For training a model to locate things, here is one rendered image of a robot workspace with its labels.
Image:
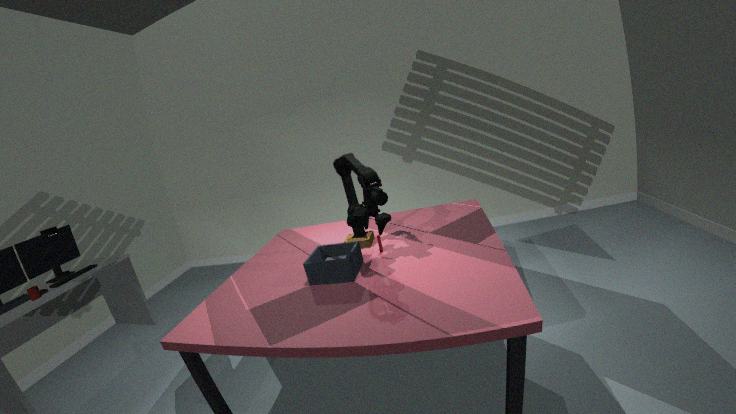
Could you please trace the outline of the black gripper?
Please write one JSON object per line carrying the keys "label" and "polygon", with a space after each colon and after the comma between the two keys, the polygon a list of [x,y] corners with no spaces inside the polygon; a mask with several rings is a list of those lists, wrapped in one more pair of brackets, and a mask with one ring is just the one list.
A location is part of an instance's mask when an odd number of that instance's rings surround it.
{"label": "black gripper", "polygon": [[[366,207],[366,205],[368,205],[370,207],[370,210],[371,210],[370,216],[372,215],[372,217],[375,217],[375,221],[376,221],[375,224],[378,225],[379,235],[382,235],[383,230],[384,230],[387,222],[391,221],[391,215],[390,214],[387,214],[387,213],[378,214],[378,212],[380,212],[380,209],[378,209],[378,205],[376,203],[372,202],[372,201],[365,201],[364,200],[362,202],[362,204],[364,205],[363,207]],[[368,219],[364,219],[364,221],[362,223],[363,223],[365,229],[367,230],[368,229],[368,224],[369,224],[369,218]]]}

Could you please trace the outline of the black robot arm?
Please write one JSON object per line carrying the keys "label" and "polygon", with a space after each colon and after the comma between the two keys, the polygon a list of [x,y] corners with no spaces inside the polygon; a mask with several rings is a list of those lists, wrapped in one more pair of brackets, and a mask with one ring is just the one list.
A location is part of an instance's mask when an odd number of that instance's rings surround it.
{"label": "black robot arm", "polygon": [[[376,171],[371,167],[364,166],[353,156],[352,153],[345,154],[340,158],[335,159],[333,166],[336,172],[341,176],[348,200],[349,207],[347,210],[347,225],[353,229],[354,236],[352,238],[365,237],[368,232],[365,232],[362,222],[364,219],[368,219],[372,216],[370,216],[371,210],[368,205],[363,207],[363,204],[358,203],[351,178],[351,170],[357,174],[357,180],[363,188],[363,197],[365,201],[372,201],[379,206],[383,206],[388,201],[388,195],[383,192],[382,188],[379,188],[382,184]],[[354,212],[353,210],[359,206],[360,208]]]}

